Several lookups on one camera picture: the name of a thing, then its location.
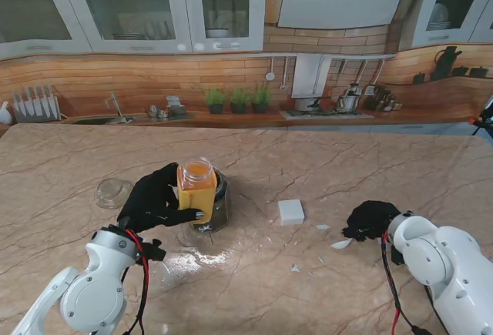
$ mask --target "glass cabinet door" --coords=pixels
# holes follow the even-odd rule
[[[493,0],[489,0],[469,42],[493,42]]]
[[[0,58],[91,51],[69,0],[0,0]]]
[[[194,52],[262,50],[265,0],[187,0]]]
[[[413,45],[468,42],[488,0],[424,0]]]
[[[192,51],[185,0],[71,1],[94,51]]]

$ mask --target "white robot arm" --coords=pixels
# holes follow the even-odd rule
[[[89,265],[80,274],[65,268],[43,290],[12,335],[45,335],[48,311],[59,300],[60,313],[74,330],[111,335],[125,313],[123,271],[135,264],[136,244],[117,229],[103,228],[86,245]]]
[[[471,235],[404,213],[393,219],[388,236],[413,277],[430,287],[450,335],[493,334],[493,263]]]

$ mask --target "white sponge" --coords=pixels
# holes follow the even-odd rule
[[[281,200],[277,202],[280,213],[280,225],[300,225],[305,219],[303,207],[299,199]]]

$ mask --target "orange jar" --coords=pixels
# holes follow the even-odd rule
[[[179,208],[197,208],[204,217],[194,224],[207,223],[213,215],[217,179],[212,164],[205,158],[192,159],[178,167]]]
[[[179,167],[178,182],[183,191],[215,189],[216,182],[212,164],[200,157]]]

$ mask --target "stove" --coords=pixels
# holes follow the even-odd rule
[[[318,109],[314,111],[303,110],[288,110],[280,113],[285,119],[356,119],[356,118],[374,118],[369,114],[363,114],[359,112],[346,112],[339,113],[335,111],[327,111]]]

